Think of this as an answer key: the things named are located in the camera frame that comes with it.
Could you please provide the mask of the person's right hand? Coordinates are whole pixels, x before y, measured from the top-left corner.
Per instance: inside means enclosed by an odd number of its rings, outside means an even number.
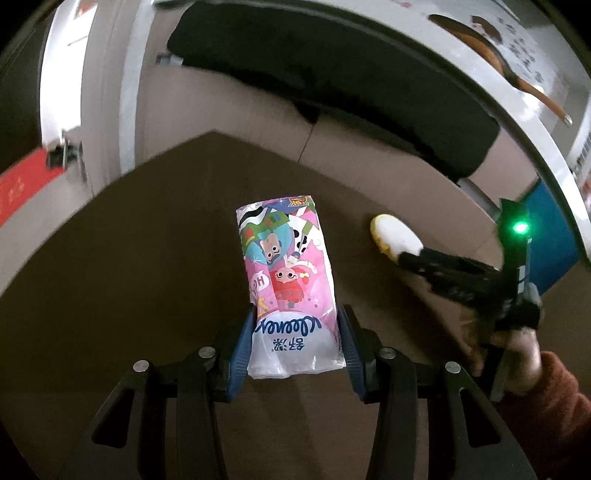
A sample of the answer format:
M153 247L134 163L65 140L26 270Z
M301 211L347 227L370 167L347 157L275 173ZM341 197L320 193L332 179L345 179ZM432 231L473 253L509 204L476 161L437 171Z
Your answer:
M521 330L492 332L478 319L473 310L462 308L462 341L468 347L471 373L482 375L488 365L487 356L493 348L504 350L509 356L509 371L505 389L523 396L530 392L542 377L543 365L537 332L524 327Z

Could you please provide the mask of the red sleeve right forearm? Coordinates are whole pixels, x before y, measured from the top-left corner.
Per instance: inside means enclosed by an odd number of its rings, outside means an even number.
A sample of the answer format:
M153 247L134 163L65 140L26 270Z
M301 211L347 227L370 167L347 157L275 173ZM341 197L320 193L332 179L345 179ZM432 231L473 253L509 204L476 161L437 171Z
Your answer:
M590 399L579 388L576 377L559 357L541 353L541 373L525 396L540 432L549 440L563 443L590 430Z

